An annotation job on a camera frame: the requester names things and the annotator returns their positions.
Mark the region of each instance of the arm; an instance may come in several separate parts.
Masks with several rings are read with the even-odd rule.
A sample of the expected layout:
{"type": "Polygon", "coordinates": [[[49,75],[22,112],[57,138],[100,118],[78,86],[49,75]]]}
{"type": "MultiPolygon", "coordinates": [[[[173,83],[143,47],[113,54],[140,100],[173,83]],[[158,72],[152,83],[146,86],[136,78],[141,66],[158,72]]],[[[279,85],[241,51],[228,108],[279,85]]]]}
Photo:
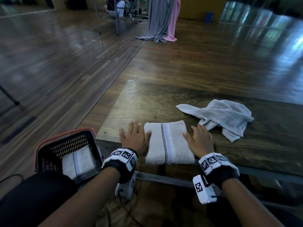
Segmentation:
{"type": "MultiPolygon", "coordinates": [[[[119,135],[122,148],[131,148],[138,156],[142,156],[148,148],[151,131],[144,133],[143,125],[133,121],[129,123],[127,137],[122,128],[119,135]]],[[[118,170],[105,168],[39,226],[93,226],[108,197],[115,191],[119,179],[118,170]]]]}
{"type": "MultiPolygon", "coordinates": [[[[214,139],[201,125],[192,126],[194,135],[184,133],[189,148],[195,156],[201,158],[214,151],[214,139]]],[[[228,179],[222,183],[222,189],[243,227],[282,227],[261,202],[237,179],[228,179]]]]}

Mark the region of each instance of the basket handle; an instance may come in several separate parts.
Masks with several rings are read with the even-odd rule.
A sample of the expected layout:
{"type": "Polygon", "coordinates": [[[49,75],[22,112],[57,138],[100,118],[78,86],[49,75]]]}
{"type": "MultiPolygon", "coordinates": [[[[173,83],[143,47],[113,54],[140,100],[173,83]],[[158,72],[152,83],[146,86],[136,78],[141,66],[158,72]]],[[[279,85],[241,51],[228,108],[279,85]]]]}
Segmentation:
{"type": "Polygon", "coordinates": [[[82,131],[82,130],[91,130],[91,131],[95,134],[95,136],[96,136],[96,132],[95,132],[95,130],[94,130],[93,128],[91,128],[91,127],[83,127],[83,128],[79,128],[79,129],[76,129],[76,130],[64,132],[64,133],[62,133],[62,134],[56,135],[56,136],[54,136],[54,137],[51,137],[51,138],[48,138],[48,139],[42,141],[42,142],[37,146],[37,148],[35,149],[35,154],[34,154],[34,158],[35,158],[35,159],[34,159],[34,171],[36,172],[36,170],[37,170],[37,155],[38,155],[38,150],[39,150],[39,148],[40,148],[44,143],[46,143],[46,142],[48,142],[48,141],[51,141],[51,140],[53,140],[53,139],[59,138],[59,137],[61,137],[61,136],[68,135],[68,134],[71,134],[71,133],[74,133],[74,132],[78,132],[78,131],[82,131]]]}

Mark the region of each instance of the basket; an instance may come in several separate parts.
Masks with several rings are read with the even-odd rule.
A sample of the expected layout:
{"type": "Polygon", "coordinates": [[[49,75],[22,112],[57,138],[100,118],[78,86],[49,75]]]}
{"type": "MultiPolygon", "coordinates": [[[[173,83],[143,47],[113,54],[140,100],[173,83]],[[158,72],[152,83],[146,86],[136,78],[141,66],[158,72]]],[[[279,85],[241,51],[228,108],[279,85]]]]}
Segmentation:
{"type": "MultiPolygon", "coordinates": [[[[39,173],[53,170],[63,173],[62,158],[85,147],[86,145],[89,145],[92,155],[96,160],[96,166],[100,172],[103,158],[95,141],[95,137],[95,131],[92,128],[86,127],[68,131],[43,141],[36,148],[35,172],[39,173]]],[[[90,181],[93,177],[86,179],[85,182],[90,181]]]]}

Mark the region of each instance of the white towel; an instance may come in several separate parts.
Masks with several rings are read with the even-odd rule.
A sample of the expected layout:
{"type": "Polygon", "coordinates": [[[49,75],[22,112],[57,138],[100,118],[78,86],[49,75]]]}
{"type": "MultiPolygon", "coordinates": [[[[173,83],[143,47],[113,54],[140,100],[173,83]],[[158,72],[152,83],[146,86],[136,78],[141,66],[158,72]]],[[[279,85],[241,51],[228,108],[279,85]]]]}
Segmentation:
{"type": "Polygon", "coordinates": [[[195,156],[188,147],[182,133],[186,132],[184,121],[167,123],[146,123],[144,130],[151,130],[147,164],[188,164],[195,162],[195,156]]]}
{"type": "Polygon", "coordinates": [[[63,174],[79,183],[96,175],[99,171],[89,146],[77,150],[62,158],[63,174]]]}
{"type": "Polygon", "coordinates": [[[243,137],[247,122],[252,122],[252,113],[243,104],[228,100],[212,100],[207,107],[198,108],[188,104],[176,106],[180,111],[193,115],[200,120],[207,130],[215,126],[222,127],[222,134],[231,142],[243,137]]]}

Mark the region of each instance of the black wristband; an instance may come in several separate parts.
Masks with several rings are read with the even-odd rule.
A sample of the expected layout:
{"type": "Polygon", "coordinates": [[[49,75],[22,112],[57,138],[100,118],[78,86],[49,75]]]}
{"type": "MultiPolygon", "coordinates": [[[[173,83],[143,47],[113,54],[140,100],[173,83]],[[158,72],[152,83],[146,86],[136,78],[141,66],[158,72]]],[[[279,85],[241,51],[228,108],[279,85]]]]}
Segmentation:
{"type": "MultiPolygon", "coordinates": [[[[136,153],[136,151],[134,151],[131,148],[126,148],[129,149],[130,151],[134,152],[136,154],[136,156],[138,157],[138,154],[136,153]]],[[[124,164],[123,162],[120,162],[119,160],[110,160],[109,162],[105,163],[102,169],[105,169],[107,167],[113,167],[116,168],[117,171],[119,171],[121,177],[119,180],[120,184],[124,184],[127,183],[131,177],[134,174],[134,170],[135,170],[135,166],[133,167],[133,169],[131,171],[129,171],[126,167],[126,164],[124,164]]]]}
{"type": "Polygon", "coordinates": [[[237,172],[230,166],[221,166],[219,168],[216,168],[216,169],[212,170],[212,172],[209,175],[205,175],[205,173],[200,165],[199,165],[198,169],[199,169],[199,173],[200,173],[201,177],[204,176],[210,184],[213,183],[220,189],[222,189],[222,183],[224,181],[226,181],[227,179],[230,179],[230,178],[239,179],[237,172]]]}

